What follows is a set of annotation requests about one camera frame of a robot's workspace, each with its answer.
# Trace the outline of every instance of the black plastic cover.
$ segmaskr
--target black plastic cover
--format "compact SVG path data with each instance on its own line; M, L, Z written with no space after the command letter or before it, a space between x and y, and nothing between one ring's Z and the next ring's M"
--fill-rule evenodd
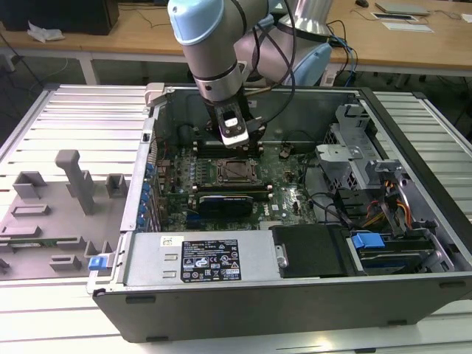
M282 278L348 277L355 275L350 250L340 226L275 226L276 245L284 245L288 267Z

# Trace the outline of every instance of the wooden table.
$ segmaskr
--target wooden table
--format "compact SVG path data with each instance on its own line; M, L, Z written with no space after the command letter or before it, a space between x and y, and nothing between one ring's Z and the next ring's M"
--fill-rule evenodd
M472 24L435 12L418 24L426 24L434 33L391 31L382 21L368 21L352 12L355 9L366 18L381 13L370 0L367 9L359 8L350 0L334 0L329 21L342 20L346 26L348 44L359 55L358 71L392 72L400 74L434 74L472 76ZM433 0L392 0L395 3L418 4L429 11L472 14L472 4ZM405 21L388 21L405 23ZM335 34L343 35L339 23L333 24ZM335 49L331 64L324 75L324 84L332 85L333 77L345 62L344 50Z
M431 11L472 14L472 4L434 0L395 2L420 4ZM434 33L391 31L381 21L368 21L351 12L356 9L367 18L373 18L370 13L380 10L374 0L370 4L368 9L360 9L353 0L333 0L328 19L341 19L345 23L348 44L359 55L358 71L472 76L472 24L453 20L444 13L434 13L427 17ZM86 82L92 85L100 83L93 65L93 60L97 59L185 62L181 46L173 36L167 9L120 8L118 23L107 36L66 33L65 40L43 44L25 32L3 30L2 34L20 55L78 59ZM337 35L342 35L339 24L333 24L333 28ZM1 55L7 67L13 70L8 59L12 52L0 41L0 58ZM345 60L342 49L333 50L331 64L323 77L324 85L333 84Z
M167 8L133 8L120 6L119 20L109 35L64 33L66 39L43 44L33 40L26 32L10 32L1 26L0 31L20 55L79 60L89 85L100 84L94 60L185 63L182 48L175 40L170 26ZM11 49L0 39L0 66L3 61L9 70L14 70L10 61L12 55Z

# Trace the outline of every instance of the aluminum extrusion table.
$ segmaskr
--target aluminum extrusion table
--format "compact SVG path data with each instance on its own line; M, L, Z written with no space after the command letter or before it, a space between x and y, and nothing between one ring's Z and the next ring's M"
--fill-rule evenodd
M130 178L148 116L141 86L68 86L45 91L0 149L0 218L15 196L18 171L65 181L55 152L79 148L94 179ZM376 92L447 191L472 220L472 147L426 99ZM382 136L383 148L395 157ZM130 344L86 293L86 279L0 282L0 353L469 353L472 301L453 302L413 326L275 336Z

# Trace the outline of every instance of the power supply label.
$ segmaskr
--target power supply label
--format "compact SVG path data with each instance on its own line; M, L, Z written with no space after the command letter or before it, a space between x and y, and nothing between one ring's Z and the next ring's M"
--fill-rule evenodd
M241 280L237 240L184 241L181 259L183 282Z

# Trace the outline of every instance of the wire bundle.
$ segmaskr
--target wire bundle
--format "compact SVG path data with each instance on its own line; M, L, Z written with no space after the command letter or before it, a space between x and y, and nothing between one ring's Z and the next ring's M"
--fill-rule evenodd
M344 34L343 38L340 38L339 36L334 34L333 28L330 25L335 24L335 23L340 23L342 25L343 34ZM327 28L330 30L332 38L334 38L338 42L338 44L344 49L344 52L346 53L346 62L344 63L343 67L341 68L341 71L336 75L335 79L338 78L339 75L344 72L344 70L347 67L347 64L349 63L349 59L351 60L350 75L347 78L346 83L344 84L344 87L347 87L347 86L349 86L352 79L354 78L354 74L355 74L355 71L357 69L357 65L358 65L358 62L359 62L359 56L358 56L356 50L347 44L346 26L344 25L343 21L335 20L335 21L331 21L330 23L328 23L326 25L327 25Z

